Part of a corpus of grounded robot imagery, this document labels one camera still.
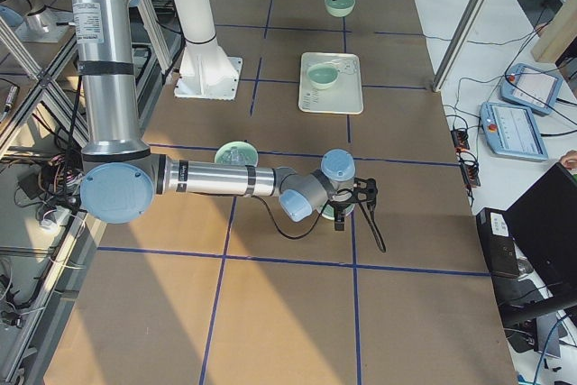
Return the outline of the cream bear print tray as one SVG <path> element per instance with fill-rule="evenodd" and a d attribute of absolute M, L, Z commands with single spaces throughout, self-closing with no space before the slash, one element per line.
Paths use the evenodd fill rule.
<path fill-rule="evenodd" d="M 315 89 L 307 78 L 312 65 L 330 63 L 339 77 L 325 90 Z M 298 108 L 316 114 L 359 115 L 364 108 L 360 60 L 354 54 L 305 52 L 301 55 Z"/>

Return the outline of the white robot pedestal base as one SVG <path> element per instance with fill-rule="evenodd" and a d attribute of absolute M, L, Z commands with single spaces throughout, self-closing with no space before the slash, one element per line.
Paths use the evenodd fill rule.
<path fill-rule="evenodd" d="M 220 47 L 210 0 L 174 0 L 185 40 L 175 96 L 235 99 L 243 65 Z"/>

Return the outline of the black desktop box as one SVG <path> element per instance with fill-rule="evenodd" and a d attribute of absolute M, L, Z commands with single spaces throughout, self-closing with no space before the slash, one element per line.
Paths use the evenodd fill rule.
<path fill-rule="evenodd" d="M 492 276 L 517 279 L 515 244 L 501 210 L 485 207 L 476 215 L 483 256 Z"/>

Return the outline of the clear ice cubes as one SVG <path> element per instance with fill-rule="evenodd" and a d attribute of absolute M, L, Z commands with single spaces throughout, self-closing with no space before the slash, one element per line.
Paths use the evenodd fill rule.
<path fill-rule="evenodd" d="M 224 150 L 220 162 L 226 165 L 246 165 L 248 163 L 244 153 L 236 146 Z"/>

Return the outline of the blue teach pendant far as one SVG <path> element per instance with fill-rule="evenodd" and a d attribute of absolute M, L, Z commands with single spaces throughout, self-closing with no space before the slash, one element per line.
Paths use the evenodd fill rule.
<path fill-rule="evenodd" d="M 500 97 L 511 104 L 523 105 L 537 115 L 549 115 L 560 93 L 562 78 L 524 63 L 512 66 L 500 85 Z"/>

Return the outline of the grey aluminium frame post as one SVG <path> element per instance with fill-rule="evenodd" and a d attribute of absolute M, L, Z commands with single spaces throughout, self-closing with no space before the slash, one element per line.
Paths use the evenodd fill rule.
<path fill-rule="evenodd" d="M 460 22 L 453 34 L 453 38 L 442 58 L 441 64 L 435 73 L 435 78 L 432 83 L 432 90 L 440 92 L 448 79 L 456 61 L 459 58 L 461 51 L 467 42 L 471 33 L 472 27 L 475 24 L 481 9 L 486 0 L 469 0 L 466 5 Z"/>

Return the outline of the blue teach pendant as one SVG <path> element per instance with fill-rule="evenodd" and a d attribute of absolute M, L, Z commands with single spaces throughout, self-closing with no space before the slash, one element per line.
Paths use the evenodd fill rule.
<path fill-rule="evenodd" d="M 562 78 L 524 63 L 512 66 L 500 85 L 500 97 L 511 104 L 523 105 L 537 115 L 549 115 L 560 93 Z"/>
<path fill-rule="evenodd" d="M 532 111 L 525 106 L 485 102 L 482 130 L 490 149 L 501 157 L 545 161 L 548 153 Z"/>

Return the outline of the black computer monitor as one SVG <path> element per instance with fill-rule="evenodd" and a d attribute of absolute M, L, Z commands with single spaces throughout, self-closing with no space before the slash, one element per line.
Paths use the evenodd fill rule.
<path fill-rule="evenodd" d="M 505 326 L 558 310 L 576 312 L 576 178 L 555 163 L 505 213 L 509 233 L 550 298 L 521 308 L 502 307 Z"/>

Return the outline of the green bowl on tray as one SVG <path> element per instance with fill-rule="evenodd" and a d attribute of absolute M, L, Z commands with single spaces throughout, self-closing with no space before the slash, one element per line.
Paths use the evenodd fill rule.
<path fill-rule="evenodd" d="M 337 67 L 330 63 L 312 65 L 307 70 L 307 78 L 315 89 L 325 90 L 332 87 L 339 77 Z"/>

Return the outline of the blue teach pendant near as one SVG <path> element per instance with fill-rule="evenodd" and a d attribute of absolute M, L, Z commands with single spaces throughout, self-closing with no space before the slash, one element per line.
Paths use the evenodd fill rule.
<path fill-rule="evenodd" d="M 525 106 L 485 102 L 482 130 L 490 149 L 501 157 L 545 161 L 548 153 L 532 111 Z"/>

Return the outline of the green bowl with ice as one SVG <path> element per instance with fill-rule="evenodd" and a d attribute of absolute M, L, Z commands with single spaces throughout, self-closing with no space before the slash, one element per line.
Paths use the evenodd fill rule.
<path fill-rule="evenodd" d="M 214 163 L 235 166 L 258 165 L 258 152 L 248 142 L 228 142 L 222 145 L 215 154 Z"/>

